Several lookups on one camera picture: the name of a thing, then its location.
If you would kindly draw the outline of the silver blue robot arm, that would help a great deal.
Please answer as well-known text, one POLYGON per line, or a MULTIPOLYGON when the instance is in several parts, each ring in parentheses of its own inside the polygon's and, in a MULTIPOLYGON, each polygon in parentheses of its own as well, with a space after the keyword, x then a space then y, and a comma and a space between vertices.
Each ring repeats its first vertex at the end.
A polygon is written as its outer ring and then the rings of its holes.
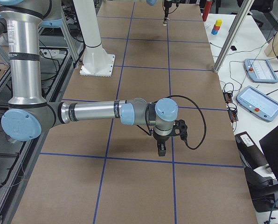
MULTIPOLYGON (((154 6, 157 1, 156 0, 146 0, 146 3, 150 6, 154 6)), ((162 1, 162 9, 164 11, 164 24, 168 21, 169 9, 172 7, 173 1, 172 0, 163 0, 162 1)))
POLYGON ((0 15, 6 20, 13 96, 1 118, 4 132, 18 141, 37 138, 49 129, 91 119, 120 119, 124 125, 153 129, 158 155, 166 153, 165 142, 180 126, 178 106, 170 98, 147 103, 141 98, 93 103, 49 103, 42 96, 39 33, 41 24, 61 26, 58 0, 1 0, 0 15))

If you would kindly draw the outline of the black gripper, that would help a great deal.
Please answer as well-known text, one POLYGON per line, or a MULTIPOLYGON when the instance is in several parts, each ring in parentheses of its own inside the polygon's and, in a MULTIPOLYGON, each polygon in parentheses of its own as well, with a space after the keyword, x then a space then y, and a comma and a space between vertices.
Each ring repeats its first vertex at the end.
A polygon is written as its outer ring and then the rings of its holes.
POLYGON ((166 156, 166 145, 165 142, 170 138, 176 136, 176 132, 173 130, 169 135, 162 136, 156 133, 155 130, 153 130, 153 137, 157 141, 157 148, 158 148, 158 156, 166 156))
POLYGON ((163 0, 163 8, 164 8, 164 20, 168 20, 169 9, 172 7, 172 0, 163 0))

